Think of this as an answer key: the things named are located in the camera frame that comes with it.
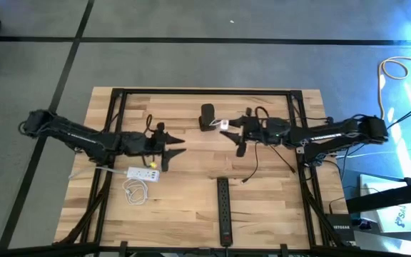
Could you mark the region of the white power strip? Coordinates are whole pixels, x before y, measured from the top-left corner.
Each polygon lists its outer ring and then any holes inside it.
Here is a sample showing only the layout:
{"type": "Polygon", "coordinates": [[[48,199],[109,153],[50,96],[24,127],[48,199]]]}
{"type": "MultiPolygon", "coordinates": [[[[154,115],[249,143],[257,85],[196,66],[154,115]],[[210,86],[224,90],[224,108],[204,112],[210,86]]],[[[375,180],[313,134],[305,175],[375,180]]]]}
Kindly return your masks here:
{"type": "Polygon", "coordinates": [[[126,173],[129,179],[138,179],[147,182],[158,182],[160,178],[160,171],[149,168],[129,167],[126,173]]]}

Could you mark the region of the black metal beam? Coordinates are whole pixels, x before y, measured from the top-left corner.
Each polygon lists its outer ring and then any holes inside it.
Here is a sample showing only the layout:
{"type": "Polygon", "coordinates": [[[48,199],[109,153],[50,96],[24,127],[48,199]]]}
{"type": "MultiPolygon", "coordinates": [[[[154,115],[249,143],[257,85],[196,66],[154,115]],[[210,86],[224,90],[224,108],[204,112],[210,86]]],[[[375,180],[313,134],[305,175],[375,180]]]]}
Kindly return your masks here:
{"type": "Polygon", "coordinates": [[[346,200],[350,213],[373,211],[406,203],[411,203],[411,185],[346,200]]]}

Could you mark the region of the black network switch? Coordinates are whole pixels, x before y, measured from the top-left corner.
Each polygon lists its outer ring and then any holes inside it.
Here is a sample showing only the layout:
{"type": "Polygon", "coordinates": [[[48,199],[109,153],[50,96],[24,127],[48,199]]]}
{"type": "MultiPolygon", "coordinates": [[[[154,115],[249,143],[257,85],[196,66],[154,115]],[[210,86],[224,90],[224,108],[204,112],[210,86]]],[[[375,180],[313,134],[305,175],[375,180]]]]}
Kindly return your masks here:
{"type": "Polygon", "coordinates": [[[354,241],[351,218],[348,214],[327,214],[328,221],[344,241],[354,241]]]}

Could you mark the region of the grey metal plate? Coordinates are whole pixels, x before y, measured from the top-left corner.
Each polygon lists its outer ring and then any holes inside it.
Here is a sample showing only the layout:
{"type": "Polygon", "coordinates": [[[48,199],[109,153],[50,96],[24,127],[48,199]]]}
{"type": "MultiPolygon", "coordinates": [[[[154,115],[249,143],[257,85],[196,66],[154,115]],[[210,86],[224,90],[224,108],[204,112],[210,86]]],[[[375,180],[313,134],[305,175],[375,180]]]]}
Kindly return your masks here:
{"type": "Polygon", "coordinates": [[[354,231],[355,242],[363,250],[411,255],[411,241],[354,231]]]}

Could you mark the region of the long black power strip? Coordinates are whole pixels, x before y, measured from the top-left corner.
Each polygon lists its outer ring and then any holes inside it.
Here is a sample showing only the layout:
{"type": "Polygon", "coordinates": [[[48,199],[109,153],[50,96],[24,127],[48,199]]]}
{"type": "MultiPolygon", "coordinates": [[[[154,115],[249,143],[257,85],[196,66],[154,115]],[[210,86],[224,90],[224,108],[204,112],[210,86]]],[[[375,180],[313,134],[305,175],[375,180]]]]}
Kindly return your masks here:
{"type": "Polygon", "coordinates": [[[217,178],[217,189],[220,245],[226,248],[233,245],[228,179],[217,178]]]}

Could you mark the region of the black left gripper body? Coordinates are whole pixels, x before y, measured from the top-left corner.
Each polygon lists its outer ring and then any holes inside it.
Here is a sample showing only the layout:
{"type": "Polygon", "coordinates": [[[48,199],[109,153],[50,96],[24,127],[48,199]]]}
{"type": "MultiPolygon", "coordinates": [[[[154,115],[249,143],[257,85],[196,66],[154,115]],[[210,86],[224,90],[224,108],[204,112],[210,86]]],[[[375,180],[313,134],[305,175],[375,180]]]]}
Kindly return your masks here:
{"type": "Polygon", "coordinates": [[[168,150],[166,149],[167,133],[165,132],[165,124],[158,123],[155,129],[151,129],[151,122],[146,123],[146,131],[150,131],[151,137],[147,139],[148,154],[161,156],[161,170],[167,171],[168,150]]]}

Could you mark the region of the white box with blue logo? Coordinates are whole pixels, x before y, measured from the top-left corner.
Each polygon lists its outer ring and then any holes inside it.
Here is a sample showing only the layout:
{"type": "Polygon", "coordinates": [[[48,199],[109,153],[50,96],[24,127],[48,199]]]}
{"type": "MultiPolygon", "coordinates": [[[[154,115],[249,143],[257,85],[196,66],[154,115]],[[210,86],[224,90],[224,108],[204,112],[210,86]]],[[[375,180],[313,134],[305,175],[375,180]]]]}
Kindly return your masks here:
{"type": "MultiPolygon", "coordinates": [[[[366,196],[406,185],[407,183],[404,181],[391,181],[362,174],[360,176],[360,195],[366,196]]],[[[411,203],[362,211],[360,217],[377,223],[380,232],[383,233],[411,232],[411,203]]]]}

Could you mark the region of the black tower power strip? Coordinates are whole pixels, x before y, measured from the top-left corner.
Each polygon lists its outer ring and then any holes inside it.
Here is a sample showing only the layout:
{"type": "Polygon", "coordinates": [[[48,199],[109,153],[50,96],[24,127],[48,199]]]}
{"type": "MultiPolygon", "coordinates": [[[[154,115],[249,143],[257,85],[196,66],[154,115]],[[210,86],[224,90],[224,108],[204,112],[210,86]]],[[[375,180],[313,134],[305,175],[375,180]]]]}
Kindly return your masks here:
{"type": "Polygon", "coordinates": [[[201,115],[198,118],[198,122],[202,132],[212,131],[216,128],[213,104],[203,104],[201,106],[201,115]]]}

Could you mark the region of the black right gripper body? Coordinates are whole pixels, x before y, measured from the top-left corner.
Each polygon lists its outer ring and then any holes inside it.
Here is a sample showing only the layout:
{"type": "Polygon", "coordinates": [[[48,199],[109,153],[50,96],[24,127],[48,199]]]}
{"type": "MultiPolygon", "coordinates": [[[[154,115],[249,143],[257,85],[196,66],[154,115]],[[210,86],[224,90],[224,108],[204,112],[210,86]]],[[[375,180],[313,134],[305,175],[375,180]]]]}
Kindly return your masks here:
{"type": "Polygon", "coordinates": [[[252,109],[247,108],[245,115],[240,117],[239,125],[241,128],[240,138],[238,139],[238,149],[236,156],[244,156],[247,149],[247,140],[261,141],[262,128],[260,119],[252,115],[252,109]]]}

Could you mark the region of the black metal table frame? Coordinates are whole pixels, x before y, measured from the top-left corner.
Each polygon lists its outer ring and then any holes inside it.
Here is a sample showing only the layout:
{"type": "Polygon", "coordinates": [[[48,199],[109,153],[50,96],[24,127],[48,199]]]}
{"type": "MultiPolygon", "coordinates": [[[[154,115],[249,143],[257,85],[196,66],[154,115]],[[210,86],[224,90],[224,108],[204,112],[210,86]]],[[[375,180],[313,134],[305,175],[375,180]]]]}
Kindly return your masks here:
{"type": "Polygon", "coordinates": [[[85,241],[102,246],[126,242],[133,247],[217,248],[220,245],[217,178],[230,187],[233,249],[293,250],[322,245],[325,229],[312,211],[305,212],[294,151],[249,143],[237,157],[234,143],[218,131],[202,132],[198,117],[203,104],[215,114],[236,119],[247,108],[261,116],[286,119],[294,102],[289,90],[131,89],[110,106],[112,90],[96,87],[83,120],[102,129],[106,119],[121,112],[113,127],[142,131],[146,117],[162,122],[167,132],[185,142],[186,151],[173,158],[160,180],[148,185],[148,200],[139,206],[126,201],[125,170],[140,166],[139,157],[119,156],[111,174],[108,199],[91,218],[85,241]]]}

